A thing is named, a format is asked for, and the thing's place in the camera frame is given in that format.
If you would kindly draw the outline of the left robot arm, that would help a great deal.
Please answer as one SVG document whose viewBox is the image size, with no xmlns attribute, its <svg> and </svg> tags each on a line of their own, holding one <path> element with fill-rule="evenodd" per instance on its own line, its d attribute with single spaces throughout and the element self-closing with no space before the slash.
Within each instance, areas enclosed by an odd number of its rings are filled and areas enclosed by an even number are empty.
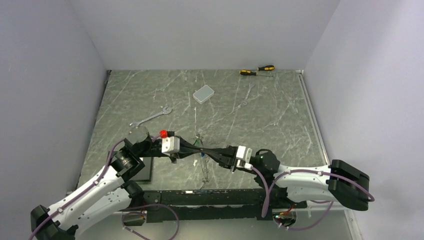
<svg viewBox="0 0 424 240">
<path fill-rule="evenodd" d="M 39 205 L 31 211 L 29 239 L 75 240 L 116 211 L 139 209 L 144 191 L 132 178 L 145 167 L 144 158 L 168 157 L 175 163 L 197 153 L 221 158 L 218 149 L 194 145 L 173 131 L 163 130 L 155 138 L 145 127 L 133 127 L 89 181 L 49 207 Z"/>
</svg>

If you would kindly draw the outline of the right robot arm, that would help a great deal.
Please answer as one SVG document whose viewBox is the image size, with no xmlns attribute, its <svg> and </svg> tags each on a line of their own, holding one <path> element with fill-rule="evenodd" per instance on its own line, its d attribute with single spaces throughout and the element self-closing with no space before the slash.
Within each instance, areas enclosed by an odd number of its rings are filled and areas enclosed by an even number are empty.
<svg viewBox="0 0 424 240">
<path fill-rule="evenodd" d="M 342 160 L 316 167 L 293 167 L 281 164 L 269 149 L 253 153 L 246 146 L 226 148 L 200 148 L 219 166 L 256 175 L 259 185 L 265 189 L 262 211 L 268 210 L 271 196 L 276 189 L 276 203 L 287 208 L 303 201 L 338 202 L 356 211 L 367 211 L 375 197 L 369 190 L 369 176 Z"/>
</svg>

